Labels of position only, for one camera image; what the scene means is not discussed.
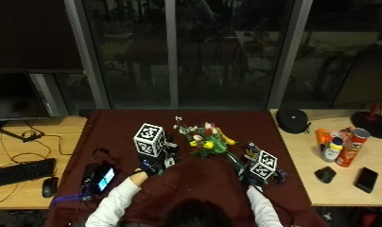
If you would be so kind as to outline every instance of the yellow flower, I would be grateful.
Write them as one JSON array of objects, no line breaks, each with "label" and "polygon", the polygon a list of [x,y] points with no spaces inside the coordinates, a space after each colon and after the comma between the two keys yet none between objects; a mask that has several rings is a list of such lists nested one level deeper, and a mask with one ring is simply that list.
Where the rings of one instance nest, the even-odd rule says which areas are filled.
[{"label": "yellow flower", "polygon": [[200,144],[200,143],[198,143],[196,140],[193,140],[193,141],[190,142],[190,146],[192,146],[192,147],[196,147],[198,144]]},{"label": "yellow flower", "polygon": [[214,148],[214,142],[213,141],[206,141],[204,144],[205,148]]}]

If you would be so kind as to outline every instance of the monitor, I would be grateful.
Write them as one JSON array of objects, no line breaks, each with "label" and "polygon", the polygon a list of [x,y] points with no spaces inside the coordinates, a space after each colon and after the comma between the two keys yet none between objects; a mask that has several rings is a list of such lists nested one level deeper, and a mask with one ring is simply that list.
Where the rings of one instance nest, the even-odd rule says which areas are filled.
[{"label": "monitor", "polygon": [[382,138],[382,48],[360,51],[334,101],[334,107],[347,104],[374,104],[370,112],[358,112],[351,122],[370,131],[371,136]]},{"label": "monitor", "polygon": [[29,74],[0,70],[0,121],[48,117],[49,113]]}]

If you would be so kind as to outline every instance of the person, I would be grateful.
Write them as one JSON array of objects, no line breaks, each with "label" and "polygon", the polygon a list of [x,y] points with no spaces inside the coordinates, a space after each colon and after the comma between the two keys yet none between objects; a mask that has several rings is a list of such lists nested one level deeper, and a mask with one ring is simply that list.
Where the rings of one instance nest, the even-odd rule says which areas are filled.
[{"label": "person", "polygon": [[[117,226],[120,218],[132,205],[133,196],[141,191],[141,186],[148,179],[158,173],[160,169],[141,162],[141,167],[130,177],[112,189],[104,198],[99,209],[87,220],[87,227]],[[255,222],[261,227],[282,227],[275,208],[270,200],[263,196],[253,185],[250,185],[247,196],[251,200],[251,209],[255,215]],[[169,211],[162,227],[212,227],[234,226],[223,208],[210,201],[190,199],[182,201]]]}]

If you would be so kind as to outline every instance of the pringles can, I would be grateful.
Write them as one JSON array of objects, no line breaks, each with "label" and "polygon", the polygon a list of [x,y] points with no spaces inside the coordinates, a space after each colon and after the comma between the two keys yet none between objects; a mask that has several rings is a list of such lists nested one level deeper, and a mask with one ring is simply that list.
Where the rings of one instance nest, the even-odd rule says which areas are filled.
[{"label": "pringles can", "polygon": [[351,137],[347,139],[343,151],[336,159],[338,165],[342,167],[350,167],[351,163],[367,143],[371,137],[371,133],[364,129],[356,128],[351,130]]}]

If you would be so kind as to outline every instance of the black mouse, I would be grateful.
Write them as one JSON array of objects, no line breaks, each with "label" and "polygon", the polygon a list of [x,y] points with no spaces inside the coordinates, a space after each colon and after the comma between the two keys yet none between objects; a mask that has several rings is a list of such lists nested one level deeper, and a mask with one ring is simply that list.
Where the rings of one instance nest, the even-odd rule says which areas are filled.
[{"label": "black mouse", "polygon": [[51,198],[55,196],[59,187],[59,177],[52,177],[43,182],[43,197]]},{"label": "black mouse", "polygon": [[320,181],[323,181],[324,183],[331,183],[335,175],[338,174],[336,171],[328,166],[324,167],[323,169],[319,169],[315,172],[318,178],[320,179]]}]

